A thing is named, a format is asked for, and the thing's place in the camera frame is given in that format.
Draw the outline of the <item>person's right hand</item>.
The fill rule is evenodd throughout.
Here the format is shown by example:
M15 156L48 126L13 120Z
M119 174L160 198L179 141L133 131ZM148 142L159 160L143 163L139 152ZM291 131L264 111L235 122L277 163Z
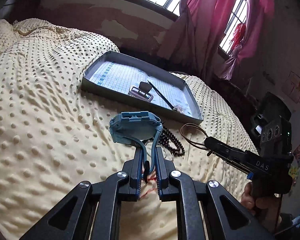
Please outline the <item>person's right hand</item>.
M255 190L251 182L247 183L241 196L241 204L268 231L273 232L281 223L281 198L255 197Z

